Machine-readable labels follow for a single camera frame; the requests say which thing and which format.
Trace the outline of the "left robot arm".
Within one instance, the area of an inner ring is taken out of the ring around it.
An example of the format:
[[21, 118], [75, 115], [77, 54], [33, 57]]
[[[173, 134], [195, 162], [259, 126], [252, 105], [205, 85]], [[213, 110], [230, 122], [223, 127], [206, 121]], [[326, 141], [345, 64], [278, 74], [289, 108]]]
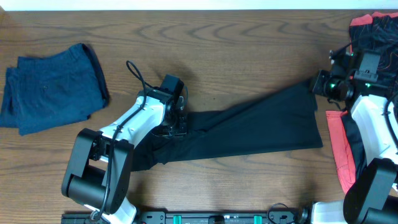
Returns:
[[133, 223], [137, 208], [126, 197], [136, 146], [148, 135], [182, 137], [185, 99], [181, 79], [166, 75], [161, 86], [145, 86], [134, 105], [112, 124], [82, 129], [73, 145], [62, 195], [89, 208], [80, 223]]

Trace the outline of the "black t-shirt with white logo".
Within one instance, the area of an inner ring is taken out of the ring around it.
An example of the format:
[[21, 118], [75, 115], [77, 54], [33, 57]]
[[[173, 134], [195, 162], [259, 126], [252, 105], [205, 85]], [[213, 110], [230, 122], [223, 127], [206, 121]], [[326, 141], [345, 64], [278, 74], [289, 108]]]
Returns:
[[320, 148], [317, 102], [309, 82], [234, 105], [223, 111], [191, 112], [188, 133], [149, 133], [135, 148], [132, 171], [158, 163]]

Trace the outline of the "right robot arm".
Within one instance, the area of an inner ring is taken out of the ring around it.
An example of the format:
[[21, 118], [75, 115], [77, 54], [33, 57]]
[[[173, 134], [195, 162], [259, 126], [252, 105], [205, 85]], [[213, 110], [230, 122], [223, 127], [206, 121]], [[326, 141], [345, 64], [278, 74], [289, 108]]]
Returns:
[[366, 168], [344, 200], [317, 202], [310, 223], [397, 223], [397, 120], [394, 95], [377, 71], [381, 54], [345, 49], [330, 52], [330, 71], [321, 70], [311, 91], [329, 100], [343, 101], [359, 129]]

